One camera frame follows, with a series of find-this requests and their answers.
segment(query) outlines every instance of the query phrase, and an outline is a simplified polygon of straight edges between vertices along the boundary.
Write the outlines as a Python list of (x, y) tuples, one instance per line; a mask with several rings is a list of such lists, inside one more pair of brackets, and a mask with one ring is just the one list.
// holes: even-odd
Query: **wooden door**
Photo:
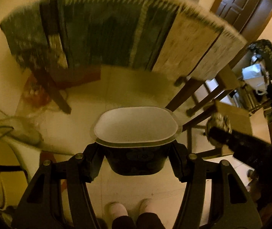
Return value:
[(241, 32), (261, 0), (222, 0), (216, 15)]

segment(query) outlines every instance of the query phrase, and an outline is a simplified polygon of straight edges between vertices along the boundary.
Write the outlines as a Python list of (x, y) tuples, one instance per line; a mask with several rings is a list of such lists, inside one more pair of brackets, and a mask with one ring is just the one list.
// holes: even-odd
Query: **pant leg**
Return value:
[(137, 227), (131, 217), (120, 216), (114, 219), (112, 229), (137, 229)]
[(137, 219), (137, 229), (165, 229), (156, 213), (143, 213)]

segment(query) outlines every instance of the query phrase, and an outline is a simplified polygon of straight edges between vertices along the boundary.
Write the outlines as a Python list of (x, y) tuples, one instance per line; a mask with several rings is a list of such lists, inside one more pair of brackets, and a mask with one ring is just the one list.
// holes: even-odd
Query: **white plastic bag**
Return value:
[(268, 72), (261, 64), (254, 64), (243, 68), (242, 75), (243, 80), (250, 85), (258, 95), (264, 95), (267, 93), (267, 87), (269, 84)]

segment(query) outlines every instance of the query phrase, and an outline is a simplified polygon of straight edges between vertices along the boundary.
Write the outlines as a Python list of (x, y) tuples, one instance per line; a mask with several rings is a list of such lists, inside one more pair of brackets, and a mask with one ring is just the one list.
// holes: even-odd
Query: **white slipper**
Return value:
[(155, 213), (156, 209), (154, 206), (153, 199), (145, 199), (142, 201), (139, 209), (139, 215), (143, 213)]
[(118, 202), (114, 202), (109, 206), (109, 214), (111, 215), (112, 220), (121, 216), (129, 216), (125, 206)]

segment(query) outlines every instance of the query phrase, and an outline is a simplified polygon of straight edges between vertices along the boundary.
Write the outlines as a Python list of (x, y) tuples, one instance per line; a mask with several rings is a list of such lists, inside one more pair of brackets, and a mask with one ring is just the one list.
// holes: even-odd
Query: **door frame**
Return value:
[[(216, 13), (222, 0), (215, 0), (210, 8), (210, 12)], [(247, 53), (248, 45), (251, 42), (256, 41), (268, 22), (272, 17), (272, 0), (260, 0), (257, 7), (253, 11), (246, 25), (240, 32), (240, 34), (247, 40), (247, 44), (242, 48), (238, 54), (229, 62), (229, 66), (233, 68), (241, 60), (241, 58)]]

